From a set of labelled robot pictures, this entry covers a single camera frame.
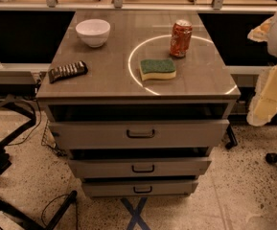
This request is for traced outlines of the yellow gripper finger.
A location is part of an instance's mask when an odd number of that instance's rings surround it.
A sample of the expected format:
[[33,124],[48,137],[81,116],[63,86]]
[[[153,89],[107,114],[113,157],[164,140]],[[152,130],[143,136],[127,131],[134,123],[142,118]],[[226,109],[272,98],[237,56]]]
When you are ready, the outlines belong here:
[[271,28],[272,18],[268,18],[262,24],[252,29],[247,38],[256,42],[267,42]]
[[258,77],[246,121],[261,127],[277,114],[277,65],[264,70]]

